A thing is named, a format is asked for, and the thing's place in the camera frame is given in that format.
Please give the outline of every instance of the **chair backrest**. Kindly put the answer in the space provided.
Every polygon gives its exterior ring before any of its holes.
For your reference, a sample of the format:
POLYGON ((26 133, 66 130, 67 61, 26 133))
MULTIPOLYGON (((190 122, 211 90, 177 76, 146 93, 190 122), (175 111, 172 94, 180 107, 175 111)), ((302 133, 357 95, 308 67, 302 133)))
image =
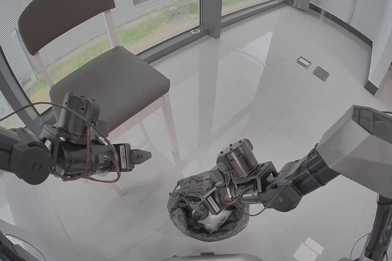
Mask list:
POLYGON ((33 0, 19 17, 19 33, 27 51, 35 55, 63 33, 115 6, 114 0, 33 0))

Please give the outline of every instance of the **gray seat cushion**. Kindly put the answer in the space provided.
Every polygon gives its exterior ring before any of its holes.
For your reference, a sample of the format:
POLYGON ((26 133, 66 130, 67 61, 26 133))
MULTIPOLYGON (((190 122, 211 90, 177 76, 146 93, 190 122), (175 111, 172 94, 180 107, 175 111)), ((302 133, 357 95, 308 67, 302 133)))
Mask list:
MULTIPOLYGON (((52 102, 63 104, 66 92, 95 99, 99 119, 109 131, 169 91, 170 81, 141 58, 118 46, 84 64, 49 91, 52 102)), ((58 121, 61 109, 53 107, 58 121)))

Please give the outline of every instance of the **tiled floor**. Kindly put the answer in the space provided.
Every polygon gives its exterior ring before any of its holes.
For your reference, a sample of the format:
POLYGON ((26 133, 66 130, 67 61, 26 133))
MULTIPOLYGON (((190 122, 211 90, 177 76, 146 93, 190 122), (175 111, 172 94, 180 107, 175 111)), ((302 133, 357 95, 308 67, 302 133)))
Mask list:
POLYGON ((225 28, 220 39, 204 38, 154 64, 171 81, 179 155, 170 151, 159 110, 117 140, 153 154, 121 176, 124 195, 105 184, 50 177, 30 186, 9 175, 0 184, 0 229, 47 260, 160 261, 203 251, 296 260, 308 238, 324 248, 317 261, 348 257, 370 231, 376 195, 342 176, 295 210, 267 210, 217 243, 184 236, 166 204, 179 179, 210 169, 230 142, 249 138, 258 160, 280 169, 308 153, 350 105, 391 109, 390 73, 375 97, 363 88, 369 58, 370 48, 345 29, 287 6, 225 28), (313 63, 308 70, 295 63, 299 56, 313 63), (312 74, 317 65, 330 73, 326 82, 312 74))

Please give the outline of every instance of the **black baseboard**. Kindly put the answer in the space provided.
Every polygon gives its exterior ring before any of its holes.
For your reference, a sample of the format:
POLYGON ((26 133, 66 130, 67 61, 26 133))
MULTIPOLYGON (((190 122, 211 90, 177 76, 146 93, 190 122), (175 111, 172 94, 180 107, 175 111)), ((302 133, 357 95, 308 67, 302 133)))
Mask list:
POLYGON ((370 92, 373 96, 378 91, 378 88, 370 81, 367 80, 365 84, 365 89, 370 92))
POLYGON ((333 15, 332 13, 321 9, 315 4, 310 4, 309 9, 320 13, 321 15, 325 16, 327 19, 330 19, 331 21, 334 21, 336 24, 342 26, 343 28, 347 29, 350 33, 353 35, 357 36, 359 39, 361 39, 364 43, 366 43, 368 46, 373 47, 373 42, 367 38, 364 34, 362 34, 360 31, 352 27, 350 24, 346 23, 345 21, 339 19, 337 16, 333 15))
MULTIPOLYGON (((373 41, 371 41, 369 38, 367 38, 364 34, 362 34, 359 30, 355 29, 352 27, 350 24, 346 23, 345 21, 339 19, 337 16, 333 15, 332 13, 321 9, 315 4, 310 4, 309 9, 325 16, 327 19, 330 19, 331 21, 335 22, 336 24, 342 26, 344 29, 347 29, 350 33, 353 35, 357 36, 359 39, 361 39, 365 44, 370 46, 370 48, 373 48, 373 41)), ((366 72, 366 83, 364 88, 370 92, 373 96, 375 93, 378 91, 378 87, 376 87, 370 80, 369 80, 369 72, 370 72, 370 62, 372 60, 372 55, 370 54, 370 59, 369 59, 369 64, 366 72)))

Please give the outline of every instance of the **crumpled trash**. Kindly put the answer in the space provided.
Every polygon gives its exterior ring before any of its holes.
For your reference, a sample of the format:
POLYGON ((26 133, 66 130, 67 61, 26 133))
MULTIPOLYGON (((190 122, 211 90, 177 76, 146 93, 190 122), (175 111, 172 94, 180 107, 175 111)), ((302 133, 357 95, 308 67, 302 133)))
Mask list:
MULTIPOLYGON (((216 232, 210 234, 205 226, 198 223, 197 214, 193 215, 193 209, 189 206, 192 202, 200 201, 202 196, 209 192, 215 183, 210 178, 208 171, 183 178, 177 183, 175 189, 169 197, 167 209, 170 219, 174 225, 185 235, 201 241, 219 241, 233 237, 241 232, 249 221, 249 216, 240 212, 237 208, 216 232)), ((249 213, 249 206, 240 206, 249 213)))

